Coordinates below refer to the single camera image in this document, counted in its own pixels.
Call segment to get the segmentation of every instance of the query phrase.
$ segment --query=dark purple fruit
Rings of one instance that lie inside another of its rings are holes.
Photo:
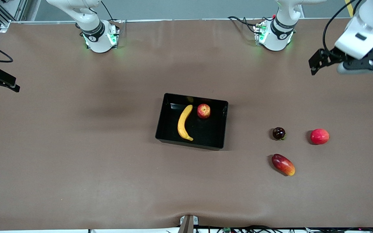
[[[273,129],[273,137],[276,140],[284,140],[285,136],[286,136],[286,131],[284,131],[284,128],[277,127]]]

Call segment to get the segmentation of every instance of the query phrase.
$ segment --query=tabletop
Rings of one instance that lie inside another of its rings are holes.
[[[14,62],[0,68],[21,90],[0,87],[0,230],[173,227],[185,214],[373,227],[373,75],[311,76],[326,22],[300,20],[279,52],[231,21],[127,23],[104,54],[74,25],[11,24],[0,49]],[[346,23],[330,25],[329,47]],[[228,101],[224,149],[156,140],[164,93]],[[328,143],[310,144],[315,128]],[[272,168],[274,153],[294,176]]]

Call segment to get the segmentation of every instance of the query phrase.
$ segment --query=black tray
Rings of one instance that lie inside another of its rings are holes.
[[[211,115],[201,119],[197,107],[207,104]],[[192,105],[191,114],[185,122],[185,129],[194,139],[189,141],[178,134],[178,120],[186,106]],[[163,97],[161,113],[155,138],[164,143],[192,146],[203,149],[219,150],[224,147],[225,125],[227,124],[228,102],[217,99],[185,96],[166,93]]]

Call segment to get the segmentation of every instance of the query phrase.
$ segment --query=red apple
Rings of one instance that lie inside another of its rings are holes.
[[[322,128],[317,128],[313,130],[311,133],[311,140],[314,144],[317,144],[317,145],[327,143],[329,138],[330,138],[329,133]]]
[[[210,116],[211,114],[211,109],[208,105],[206,104],[201,104],[198,106],[198,116],[202,119],[206,119]]]
[[[294,167],[293,163],[282,155],[274,154],[271,158],[271,162],[273,162],[275,168],[279,169],[288,176],[292,176],[296,172],[296,168]]]

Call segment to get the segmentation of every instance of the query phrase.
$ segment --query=banana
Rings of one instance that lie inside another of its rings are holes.
[[[185,121],[187,120],[189,114],[192,111],[192,105],[188,105],[184,111],[181,113],[181,116],[179,117],[178,120],[178,134],[181,136],[183,139],[187,139],[192,141],[193,138],[191,138],[187,131],[185,130]]]

